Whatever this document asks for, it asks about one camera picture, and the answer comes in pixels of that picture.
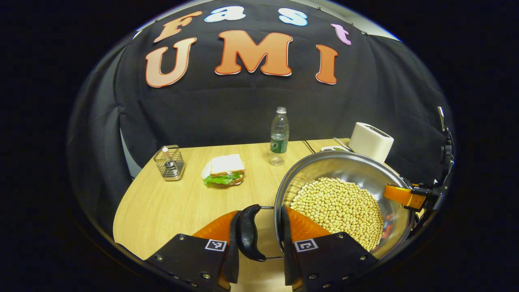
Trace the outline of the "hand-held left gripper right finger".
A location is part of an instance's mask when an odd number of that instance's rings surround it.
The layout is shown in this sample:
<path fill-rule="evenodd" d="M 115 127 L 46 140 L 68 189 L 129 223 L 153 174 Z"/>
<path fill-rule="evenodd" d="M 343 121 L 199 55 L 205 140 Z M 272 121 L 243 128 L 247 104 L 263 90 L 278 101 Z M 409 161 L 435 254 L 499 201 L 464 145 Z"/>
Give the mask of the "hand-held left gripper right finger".
<path fill-rule="evenodd" d="M 281 208 L 284 281 L 293 292 L 339 292 L 379 260 L 345 232 L 330 233 L 289 207 Z"/>

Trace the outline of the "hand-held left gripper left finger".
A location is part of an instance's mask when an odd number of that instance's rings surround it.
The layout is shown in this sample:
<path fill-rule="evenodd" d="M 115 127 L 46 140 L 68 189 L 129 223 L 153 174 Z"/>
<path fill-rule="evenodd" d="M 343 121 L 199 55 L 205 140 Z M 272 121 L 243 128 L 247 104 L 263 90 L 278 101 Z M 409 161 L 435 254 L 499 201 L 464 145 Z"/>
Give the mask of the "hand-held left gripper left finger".
<path fill-rule="evenodd" d="M 189 290 L 231 290 L 239 276 L 239 214 L 231 211 L 192 235 L 175 235 L 146 262 Z"/>

